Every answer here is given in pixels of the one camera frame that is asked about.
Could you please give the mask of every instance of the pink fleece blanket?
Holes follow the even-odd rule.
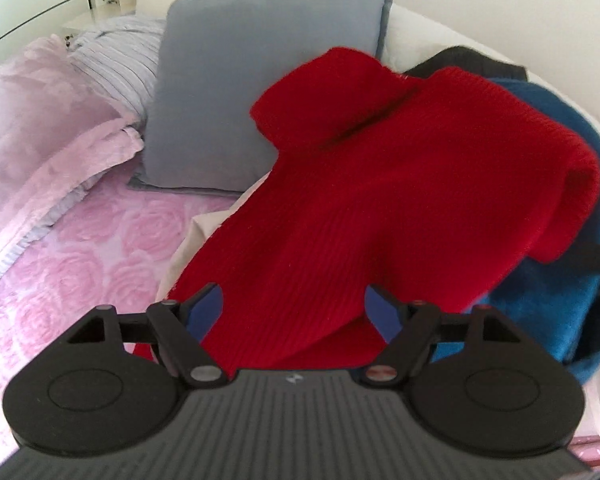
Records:
[[[96,304],[143,311],[190,219],[232,204],[128,190],[133,167],[108,173],[0,280],[0,462],[16,449],[1,407],[8,381]]]
[[[0,65],[0,276],[63,197],[142,149],[137,122],[90,88],[57,36]]]

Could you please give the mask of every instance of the pink rose-patterned bedspread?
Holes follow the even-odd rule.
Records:
[[[143,311],[190,218],[233,202],[129,190],[134,167],[107,173],[0,280],[0,462],[16,449],[1,408],[8,381],[93,306]]]

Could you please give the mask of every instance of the lavender striped pillow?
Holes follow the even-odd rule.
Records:
[[[133,110],[141,129],[154,99],[164,24],[139,15],[111,18],[80,35],[69,49],[71,64],[91,87]]]

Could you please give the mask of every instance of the screw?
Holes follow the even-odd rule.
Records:
[[[222,370],[217,366],[196,366],[190,373],[191,378],[201,383],[210,383],[211,381],[217,381],[222,377]]]
[[[393,381],[398,376],[398,371],[387,365],[374,365],[366,369],[366,378],[375,383]]]

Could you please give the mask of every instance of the red sweater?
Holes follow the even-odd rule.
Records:
[[[251,115],[278,161],[169,296],[221,285],[203,347],[230,374],[368,364],[368,284],[459,312],[525,255],[557,258],[600,192],[577,134],[455,68],[421,80],[334,48]]]

